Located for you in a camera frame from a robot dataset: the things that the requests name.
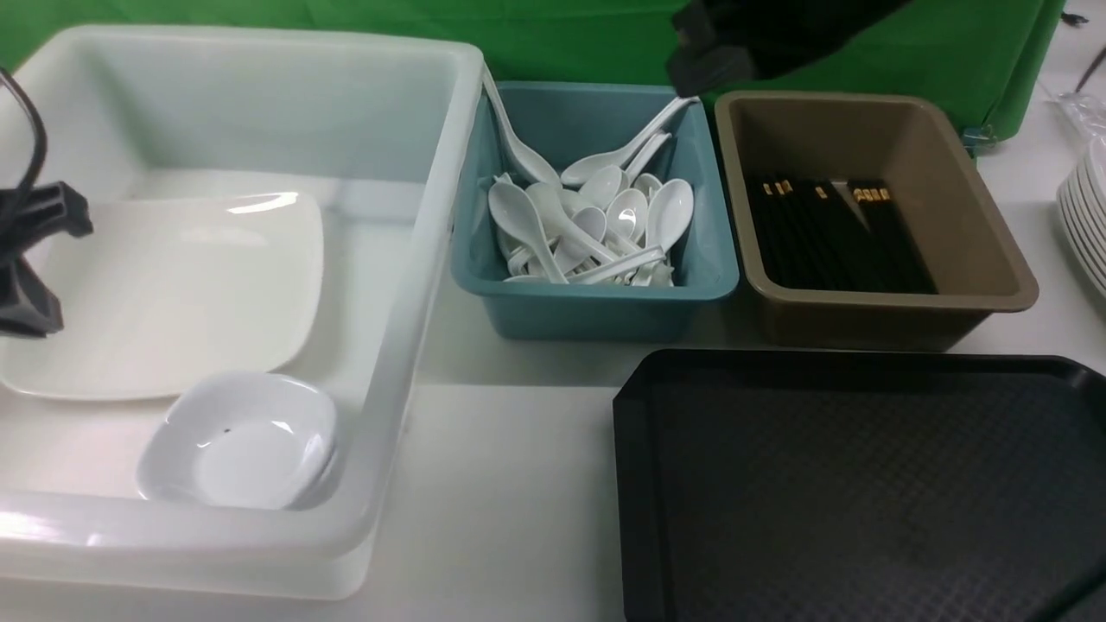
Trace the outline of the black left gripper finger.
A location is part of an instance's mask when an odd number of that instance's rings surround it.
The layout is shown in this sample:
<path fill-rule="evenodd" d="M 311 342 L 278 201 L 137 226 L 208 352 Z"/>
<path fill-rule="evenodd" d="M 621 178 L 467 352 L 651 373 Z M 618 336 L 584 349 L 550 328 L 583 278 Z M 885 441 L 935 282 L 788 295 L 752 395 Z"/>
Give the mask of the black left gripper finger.
<path fill-rule="evenodd" d="M 64 329 L 62 304 L 25 253 L 48 237 L 65 232 L 83 238 L 94 232 L 88 201 L 65 182 L 36 187 L 3 228 L 1 333 L 40 340 Z"/>

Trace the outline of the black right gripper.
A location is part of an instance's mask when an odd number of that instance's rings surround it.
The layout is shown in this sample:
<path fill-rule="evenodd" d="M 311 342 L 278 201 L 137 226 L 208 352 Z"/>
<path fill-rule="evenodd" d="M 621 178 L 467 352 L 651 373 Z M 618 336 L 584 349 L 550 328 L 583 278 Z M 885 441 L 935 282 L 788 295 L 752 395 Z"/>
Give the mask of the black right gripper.
<path fill-rule="evenodd" d="M 774 79 L 836 53 L 905 1 L 687 1 L 666 74 L 684 99 Z"/>

